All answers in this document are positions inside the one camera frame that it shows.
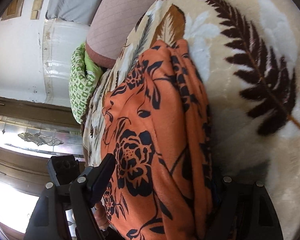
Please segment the wooden trim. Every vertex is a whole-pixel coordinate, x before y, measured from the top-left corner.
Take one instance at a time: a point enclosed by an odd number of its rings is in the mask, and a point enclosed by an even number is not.
[[[80,129],[80,125],[73,117],[71,108],[64,106],[32,103],[0,97],[0,114],[28,121]]]
[[[0,182],[16,190],[40,196],[50,181],[47,158],[27,155],[0,147]]]
[[[25,236],[25,234],[16,231],[1,222],[0,227],[2,231],[6,234],[6,236],[9,238],[9,240],[23,240],[23,237]]]
[[[21,16],[21,12],[22,12],[22,7],[23,7],[23,2],[24,0],[18,0],[17,2],[17,8],[14,14],[11,15],[7,15],[8,14],[8,8],[9,8],[9,4],[8,7],[5,9],[4,13],[1,16],[1,20],[8,20],[8,19],[12,19],[12,18],[16,18],[16,17],[20,17]]]

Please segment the finger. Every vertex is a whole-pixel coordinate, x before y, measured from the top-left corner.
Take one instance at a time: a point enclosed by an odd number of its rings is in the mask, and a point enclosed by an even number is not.
[[[96,210],[101,209],[102,207],[104,208],[104,206],[102,205],[102,202],[98,202],[97,204],[94,205],[94,207],[96,208]]]
[[[106,214],[104,214],[102,217],[101,216],[94,216],[98,226],[103,226],[104,224],[106,224],[106,222],[108,221],[108,218],[106,216]]]
[[[99,228],[100,228],[101,230],[105,230],[105,229],[107,229],[107,228],[109,227],[109,225],[110,225],[110,223],[109,223],[109,221],[107,220],[106,223],[105,223],[104,225],[102,225],[102,226],[99,226]]]
[[[101,219],[106,214],[106,209],[104,207],[97,209],[94,213],[96,219]]]

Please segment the black flower pattern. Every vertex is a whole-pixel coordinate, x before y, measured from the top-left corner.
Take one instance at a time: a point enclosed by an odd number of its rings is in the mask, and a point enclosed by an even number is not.
[[[143,73],[144,69],[140,66],[140,63],[137,62],[136,67],[133,68],[126,77],[126,83],[130,90],[144,83]]]
[[[132,196],[149,196],[152,192],[151,163],[155,153],[148,131],[126,129],[114,150],[118,188],[127,187]]]
[[[111,181],[109,181],[109,184],[108,184],[108,186],[106,188],[106,191],[103,195],[103,200],[105,202],[107,218],[111,221],[111,217],[114,214],[114,207],[115,207],[115,200],[114,200],[114,197],[112,195]]]
[[[189,54],[186,53],[182,55],[182,57],[189,58]],[[185,76],[188,75],[188,70],[184,67],[181,67],[180,62],[176,56],[171,56],[171,62],[173,64],[173,70],[175,74],[168,76],[168,80],[175,89],[179,90],[183,110],[184,112],[186,112],[188,111],[191,103],[198,104],[199,101],[194,94],[189,93],[189,89],[185,79]]]

